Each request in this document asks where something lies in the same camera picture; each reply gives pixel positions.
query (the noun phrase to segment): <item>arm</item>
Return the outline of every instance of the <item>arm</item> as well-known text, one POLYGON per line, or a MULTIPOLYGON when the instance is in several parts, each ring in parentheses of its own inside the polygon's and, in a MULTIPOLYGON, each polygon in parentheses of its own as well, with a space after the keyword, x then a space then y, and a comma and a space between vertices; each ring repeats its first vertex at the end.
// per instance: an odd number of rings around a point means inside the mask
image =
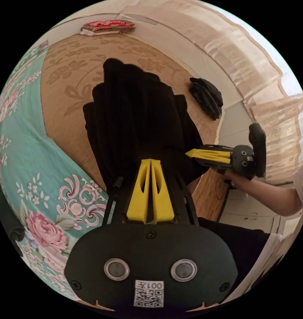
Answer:
POLYGON ((225 177, 235 187, 271 209, 278 215, 291 216, 302 209, 302 203, 296 189, 269 185, 257 180, 248 180, 233 171, 226 171, 225 177))

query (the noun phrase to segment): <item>beige curtain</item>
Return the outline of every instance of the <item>beige curtain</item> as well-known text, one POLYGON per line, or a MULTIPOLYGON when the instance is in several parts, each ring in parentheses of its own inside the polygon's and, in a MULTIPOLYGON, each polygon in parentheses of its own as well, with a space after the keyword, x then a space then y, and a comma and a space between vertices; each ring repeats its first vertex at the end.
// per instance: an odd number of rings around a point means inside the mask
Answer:
POLYGON ((265 180, 271 184, 290 182, 299 167, 303 94, 251 107, 256 122, 266 132, 267 168, 265 180))
POLYGON ((291 182, 301 164, 298 117, 303 111, 303 94, 285 93, 282 71, 266 50, 243 27, 198 1, 144 0, 131 6, 130 12, 177 31, 221 66, 242 95, 252 120, 266 132, 266 181, 291 182))

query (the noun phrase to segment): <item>floral bedsheet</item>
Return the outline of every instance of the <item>floral bedsheet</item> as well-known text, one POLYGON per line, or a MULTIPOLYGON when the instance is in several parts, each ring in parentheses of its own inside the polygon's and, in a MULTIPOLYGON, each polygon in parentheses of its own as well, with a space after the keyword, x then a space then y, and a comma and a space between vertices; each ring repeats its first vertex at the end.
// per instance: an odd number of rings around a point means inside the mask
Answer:
POLYGON ((0 96, 0 184, 26 230, 18 243, 25 263, 53 290, 78 300, 64 267, 75 242, 101 225, 108 196, 46 135, 46 52, 14 72, 0 96))

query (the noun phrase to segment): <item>black cloth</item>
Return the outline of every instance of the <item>black cloth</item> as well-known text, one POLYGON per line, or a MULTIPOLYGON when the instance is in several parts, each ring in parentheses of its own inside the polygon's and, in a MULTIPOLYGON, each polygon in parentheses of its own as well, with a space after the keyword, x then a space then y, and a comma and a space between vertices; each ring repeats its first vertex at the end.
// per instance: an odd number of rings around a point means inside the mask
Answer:
POLYGON ((93 88, 94 101, 83 111, 107 192, 142 159, 174 167, 186 184, 204 174, 208 168, 185 155, 202 145, 185 97, 135 65, 110 58, 103 68, 104 82, 93 88))
POLYGON ((16 240, 19 242, 23 240, 25 229, 24 226, 21 224, 19 219, 14 214, 11 206, 9 205, 3 190, 0 185, 0 221, 1 224, 6 231, 9 239, 11 240, 14 248, 22 256, 22 252, 18 247, 16 240))
POLYGON ((205 79, 192 77, 190 82, 189 92, 199 103, 202 110, 213 120, 219 119, 223 106, 221 92, 205 79))
POLYGON ((238 277, 230 289, 232 293, 247 276, 261 254, 270 234, 263 230, 213 222, 199 217, 199 226, 218 235, 229 247, 238 270, 238 277))

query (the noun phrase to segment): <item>qr code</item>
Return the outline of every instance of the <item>qr code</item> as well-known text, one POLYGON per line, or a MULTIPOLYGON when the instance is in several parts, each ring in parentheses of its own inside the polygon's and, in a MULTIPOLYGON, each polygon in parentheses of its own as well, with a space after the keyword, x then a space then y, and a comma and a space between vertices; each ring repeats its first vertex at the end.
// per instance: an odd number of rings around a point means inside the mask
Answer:
POLYGON ((161 308, 164 306, 164 289, 159 289, 163 288, 163 283, 161 285, 151 283, 155 283, 155 281, 138 281, 136 283, 135 307, 161 308))

